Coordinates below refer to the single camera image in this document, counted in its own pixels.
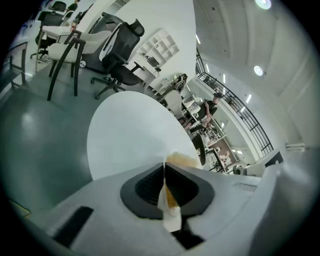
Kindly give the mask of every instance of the ceiling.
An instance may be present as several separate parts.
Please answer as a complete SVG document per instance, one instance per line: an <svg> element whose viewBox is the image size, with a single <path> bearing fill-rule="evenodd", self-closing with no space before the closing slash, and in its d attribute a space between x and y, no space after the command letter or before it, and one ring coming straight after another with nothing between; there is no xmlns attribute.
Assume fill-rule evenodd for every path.
<svg viewBox="0 0 320 256"><path fill-rule="evenodd" d="M202 59L246 84L273 113L287 141L293 143L300 135L312 141L304 124L314 116L297 120L294 110L301 109L301 104L306 110L320 107L309 106L318 100L307 97L318 87L319 63L299 22L276 0L268 10L258 7L255 0L193 3ZM265 72L263 76L254 73L256 65Z"/></svg>

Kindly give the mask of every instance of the recessed light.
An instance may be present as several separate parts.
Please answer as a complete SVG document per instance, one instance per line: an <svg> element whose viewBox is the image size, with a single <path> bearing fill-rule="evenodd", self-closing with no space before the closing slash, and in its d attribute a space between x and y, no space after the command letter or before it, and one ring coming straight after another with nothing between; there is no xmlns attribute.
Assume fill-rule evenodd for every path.
<svg viewBox="0 0 320 256"><path fill-rule="evenodd" d="M258 76L260 76L260 77L264 74L264 71L263 71L262 68L259 67L259 66L254 66L253 70L254 70L254 72L255 72Z"/></svg>
<svg viewBox="0 0 320 256"><path fill-rule="evenodd" d="M198 44L201 45L199 37L197 36L197 34L195 34L196 40L198 41Z"/></svg>
<svg viewBox="0 0 320 256"><path fill-rule="evenodd" d="M249 94L248 98L246 99L246 103L249 103L249 101L251 100L252 95Z"/></svg>
<svg viewBox="0 0 320 256"><path fill-rule="evenodd" d="M271 7L271 0L255 0L255 3L264 10L268 10Z"/></svg>

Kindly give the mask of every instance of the black railing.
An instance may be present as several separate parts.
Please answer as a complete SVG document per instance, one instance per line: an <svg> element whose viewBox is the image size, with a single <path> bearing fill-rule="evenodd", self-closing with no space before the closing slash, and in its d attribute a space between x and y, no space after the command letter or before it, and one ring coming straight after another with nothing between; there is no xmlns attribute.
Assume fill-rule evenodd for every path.
<svg viewBox="0 0 320 256"><path fill-rule="evenodd" d="M256 140L262 154L265 156L274 150L271 142L265 133L254 114L248 109L248 107L224 84L218 79L214 78L210 74L206 73L204 63L201 59L198 49L196 50L196 66L195 72L197 77L202 80L206 85L212 88L214 91L223 95L223 99L231 106L231 108L237 113L241 120L250 130L254 139Z"/></svg>

